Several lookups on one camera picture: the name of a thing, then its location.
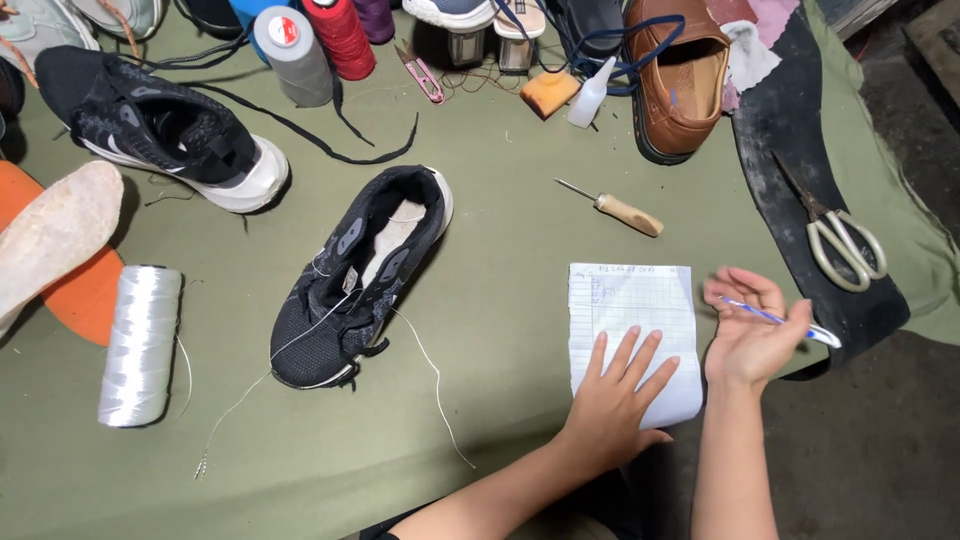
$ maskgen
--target red thread spool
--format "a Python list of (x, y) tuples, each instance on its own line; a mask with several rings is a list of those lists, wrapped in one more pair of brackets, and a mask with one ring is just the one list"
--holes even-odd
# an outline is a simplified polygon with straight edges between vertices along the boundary
[(370, 75), (376, 57), (353, 0), (303, 0), (303, 7), (337, 66), (338, 74), (348, 81), (359, 81)]

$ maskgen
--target green table cloth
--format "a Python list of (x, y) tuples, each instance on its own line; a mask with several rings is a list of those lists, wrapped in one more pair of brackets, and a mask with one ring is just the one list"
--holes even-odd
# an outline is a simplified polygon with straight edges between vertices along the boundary
[[(857, 96), (857, 65), (807, 4), (824, 57), (823, 129), (836, 181), (852, 214), (887, 250), (890, 275), (913, 312), (906, 328), (955, 342), (956, 246), (903, 182)], [(396, 20), (397, 36), (410, 36), (411, 18), (396, 12)], [(171, 12), (146, 48), (160, 60), (212, 44)], [(189, 191), (123, 169), (127, 204), (115, 245), (125, 262), (203, 280), (182, 300), (189, 407), (179, 416), (188, 377), (178, 351), (166, 418), (144, 429), (98, 424), (105, 351), (38, 309), (0, 348), (0, 536), (335, 539), (461, 487), (563, 422), (571, 401), (570, 262), (687, 265), (695, 288), (717, 265), (739, 265), (798, 298), (747, 190), (728, 119), (689, 162), (661, 167), (636, 150), (629, 99), (604, 102), (598, 132), (567, 124), (563, 111), (542, 122), (490, 85), (452, 97), (448, 90), (436, 107), (392, 44), (374, 49), (378, 66), (368, 79), (346, 83), (344, 112), (375, 149), (332, 107), (296, 109), (250, 47), (211, 70), (160, 75), (213, 81), (355, 158), (400, 146), (420, 113), (413, 149), (396, 163), (443, 172), (454, 218), (397, 308), (441, 370), (444, 410), (478, 470), (454, 452), (434, 371), (410, 328), (394, 318), (385, 330), (391, 346), (364, 360), (355, 393), (295, 391), (265, 379), (220, 425), (205, 478), (193, 479), (214, 422), (268, 372), (270, 331), (302, 266), (381, 170), (332, 160), (266, 115), (225, 102), (286, 153), (294, 174), (277, 208), (248, 218), (249, 232), (239, 216), (201, 197), (144, 208), (161, 194)], [(52, 140), (61, 124), (35, 91), (19, 127), (20, 164), (42, 184), (92, 159), (67, 136)], [(594, 211), (555, 176), (616, 194), (662, 220), (664, 233), (649, 238)], [(699, 301), (697, 312), (702, 356), (716, 321)], [(809, 343), (783, 373), (825, 355)]]

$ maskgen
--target white plastic bottle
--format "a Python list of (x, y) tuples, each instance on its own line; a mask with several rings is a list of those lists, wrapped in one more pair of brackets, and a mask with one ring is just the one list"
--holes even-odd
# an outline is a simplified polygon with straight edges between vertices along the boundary
[(286, 6), (267, 8), (253, 23), (253, 36), (290, 99), (303, 107), (330, 101), (333, 76), (324, 49), (302, 13)]
[(613, 72), (613, 64), (616, 57), (609, 57), (604, 62), (603, 67), (593, 77), (587, 79), (580, 92), (577, 93), (577, 99), (570, 106), (570, 111), (566, 114), (566, 121), (578, 128), (587, 128), (593, 121), (593, 116), (600, 109), (603, 98), (607, 97), (607, 81)]

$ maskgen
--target purple thread spool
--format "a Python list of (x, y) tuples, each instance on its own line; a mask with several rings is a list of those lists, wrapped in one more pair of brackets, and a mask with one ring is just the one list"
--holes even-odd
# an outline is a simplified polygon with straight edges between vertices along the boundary
[(390, 11), (390, 0), (353, 0), (353, 5), (370, 43), (386, 43), (394, 36), (394, 14)]

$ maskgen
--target hand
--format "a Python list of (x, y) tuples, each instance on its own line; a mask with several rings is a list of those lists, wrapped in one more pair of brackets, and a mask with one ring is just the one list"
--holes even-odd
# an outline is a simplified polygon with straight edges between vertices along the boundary
[[(720, 296), (773, 313), (782, 325), (731, 306)], [(707, 350), (705, 372), (710, 384), (733, 383), (762, 392), (767, 381), (783, 367), (806, 335), (810, 301), (800, 300), (786, 313), (780, 289), (770, 280), (721, 266), (715, 279), (704, 282), (704, 300), (720, 317), (716, 337)]]
[(641, 430), (639, 426), (647, 407), (677, 371), (680, 360), (675, 356), (668, 358), (637, 389), (660, 344), (661, 333), (650, 332), (634, 360), (629, 362), (639, 336), (639, 326), (627, 331), (607, 373), (603, 373), (607, 333), (600, 332), (566, 424), (554, 439), (574, 466), (582, 467), (582, 471), (594, 477), (630, 461), (653, 444), (673, 440), (663, 431)]

